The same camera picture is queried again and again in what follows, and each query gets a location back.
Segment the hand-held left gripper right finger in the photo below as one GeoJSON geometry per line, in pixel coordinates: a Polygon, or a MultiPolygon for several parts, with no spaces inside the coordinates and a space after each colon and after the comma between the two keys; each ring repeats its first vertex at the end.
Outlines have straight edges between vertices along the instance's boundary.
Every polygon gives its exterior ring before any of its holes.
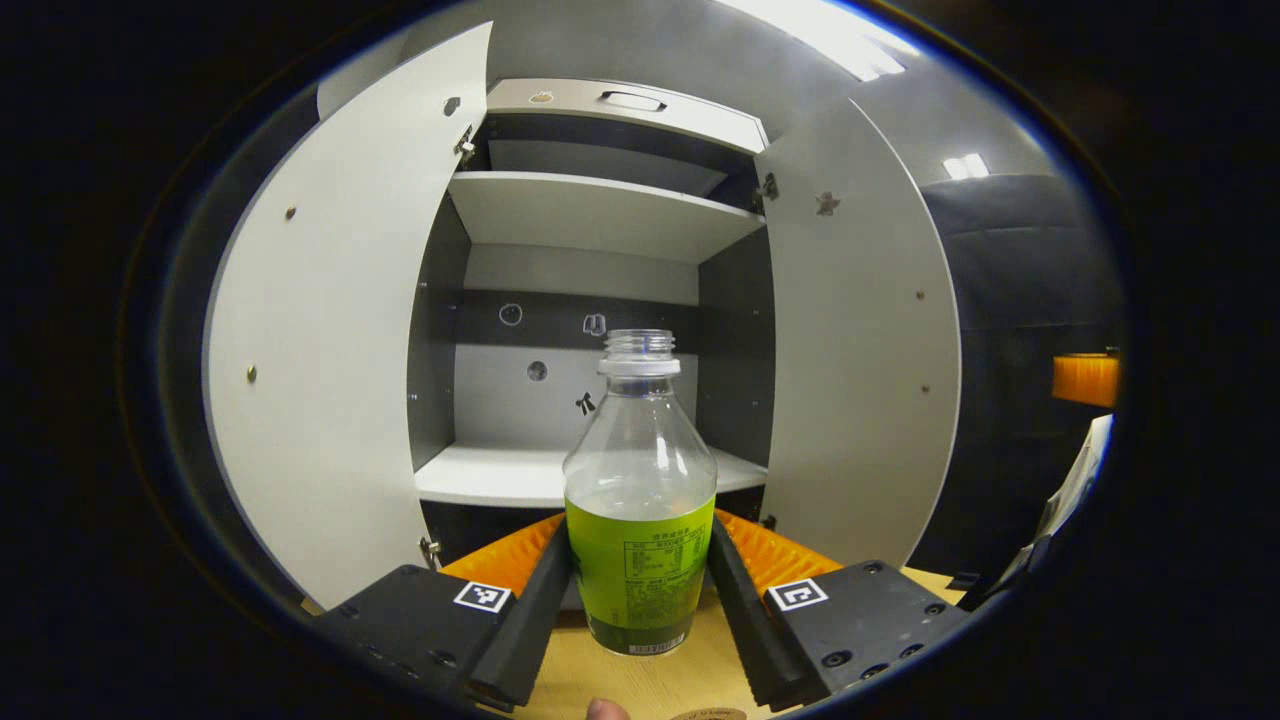
{"type": "Polygon", "coordinates": [[[707,561],[753,698],[772,711],[874,685],[972,616],[890,562],[842,566],[721,510],[707,561]]]}

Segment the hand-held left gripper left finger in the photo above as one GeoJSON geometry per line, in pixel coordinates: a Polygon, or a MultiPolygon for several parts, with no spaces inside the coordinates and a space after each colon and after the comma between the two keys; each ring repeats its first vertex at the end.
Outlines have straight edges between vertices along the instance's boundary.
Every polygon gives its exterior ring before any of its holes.
{"type": "Polygon", "coordinates": [[[556,514],[438,570],[399,566],[312,620],[348,665],[416,698],[529,703],[571,578],[556,514]]]}

